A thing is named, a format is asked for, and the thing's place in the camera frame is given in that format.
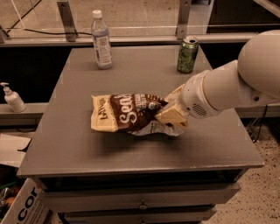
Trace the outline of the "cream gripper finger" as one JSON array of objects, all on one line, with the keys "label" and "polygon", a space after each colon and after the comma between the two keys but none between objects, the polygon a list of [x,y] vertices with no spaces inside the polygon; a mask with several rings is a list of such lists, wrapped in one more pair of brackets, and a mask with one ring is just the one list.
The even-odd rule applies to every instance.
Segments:
[{"label": "cream gripper finger", "polygon": [[179,100],[179,95],[181,93],[181,90],[183,88],[184,84],[182,84],[181,86],[177,87],[176,89],[174,89],[170,94],[168,94],[164,100],[168,103],[170,102],[177,102]]},{"label": "cream gripper finger", "polygon": [[171,124],[172,126],[186,130],[189,113],[179,103],[170,103],[155,114],[155,118],[162,124]]}]

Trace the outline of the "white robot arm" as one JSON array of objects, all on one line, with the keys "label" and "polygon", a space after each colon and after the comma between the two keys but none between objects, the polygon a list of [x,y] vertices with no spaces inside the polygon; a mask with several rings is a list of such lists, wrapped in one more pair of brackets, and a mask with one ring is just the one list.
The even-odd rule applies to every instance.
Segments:
[{"label": "white robot arm", "polygon": [[279,102],[279,59],[280,31],[259,33],[243,46],[238,59],[195,74],[175,89],[155,117],[183,130],[189,116],[202,119],[226,109]]}]

